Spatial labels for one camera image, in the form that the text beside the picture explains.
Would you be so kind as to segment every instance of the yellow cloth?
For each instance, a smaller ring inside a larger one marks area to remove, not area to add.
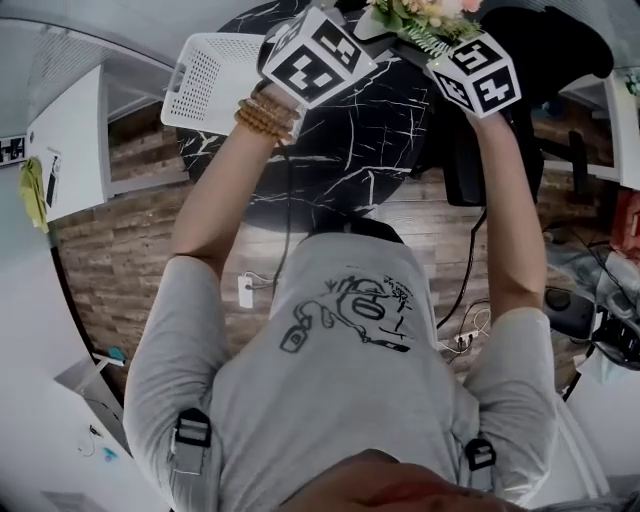
[[[44,204],[44,187],[42,186],[42,166],[37,158],[29,158],[20,169],[20,195],[29,217],[44,233],[48,233],[47,210]]]

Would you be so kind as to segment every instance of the black marble table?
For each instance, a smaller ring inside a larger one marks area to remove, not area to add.
[[[220,31],[266,34],[307,4],[271,2],[238,16]],[[298,141],[286,149],[294,166],[293,231],[311,231],[327,216],[365,215],[396,191],[422,150],[429,87],[418,69],[390,57],[355,86],[307,113]],[[178,129],[180,153],[193,180],[199,179],[224,139]],[[286,206],[287,164],[276,148],[245,222],[284,231]]]

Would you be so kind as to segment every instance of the hand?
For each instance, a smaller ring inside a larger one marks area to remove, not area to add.
[[[289,96],[276,84],[267,85],[262,92],[269,96],[273,101],[276,101],[278,104],[283,107],[290,108],[291,110],[295,110],[300,106],[300,102],[298,100]]]

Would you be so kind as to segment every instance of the black chair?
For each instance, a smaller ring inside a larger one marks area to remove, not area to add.
[[[523,97],[503,113],[518,139],[534,199],[544,166],[541,150],[571,161],[576,192],[588,194],[586,151],[580,135],[570,135],[570,146],[536,139],[531,110],[578,78],[609,76],[611,49],[595,30],[554,7],[542,12],[498,8],[482,19],[482,27],[511,55],[516,67]],[[482,163],[473,128],[464,113],[439,94],[432,105],[422,163],[415,173],[442,167],[450,204],[484,206]]]

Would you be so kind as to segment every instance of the wood plank floor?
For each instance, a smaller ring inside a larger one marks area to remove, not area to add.
[[[125,179],[166,168],[180,169],[175,132],[155,121],[157,112],[139,116],[145,129],[130,128],[130,133],[114,130],[110,134],[114,176]],[[55,222],[54,232],[73,300],[97,351],[119,347],[128,360],[135,354],[169,256],[173,222],[191,188],[191,184],[181,184],[119,196]],[[596,218],[595,206],[567,202],[571,189],[569,174],[545,173],[538,204],[543,225],[559,218]],[[373,214],[392,225],[413,249],[430,279],[438,318],[450,310],[458,295],[469,253],[469,234],[480,214],[479,208],[456,208],[447,203],[439,170],[430,170],[419,180],[407,179]],[[303,238],[301,234],[292,235],[291,248]],[[265,324],[271,304],[271,290],[265,289],[256,292],[253,310],[240,308],[237,276],[253,271],[271,278],[283,247],[281,233],[243,225],[238,234],[222,279],[228,337],[236,352]],[[442,340],[452,338],[459,330],[473,330],[475,313],[486,307],[480,304],[473,308],[461,326],[467,305],[488,297],[486,256],[483,227],[476,241],[467,293],[462,306],[439,333]],[[549,284],[571,286],[567,279],[554,273],[549,275]],[[557,386],[562,388],[572,377],[573,355],[583,349],[562,337],[554,338]],[[460,377],[468,371],[485,341],[481,335],[471,350],[456,358],[452,367]],[[454,354],[443,348],[442,355],[451,359]],[[107,371],[124,391],[127,367]]]

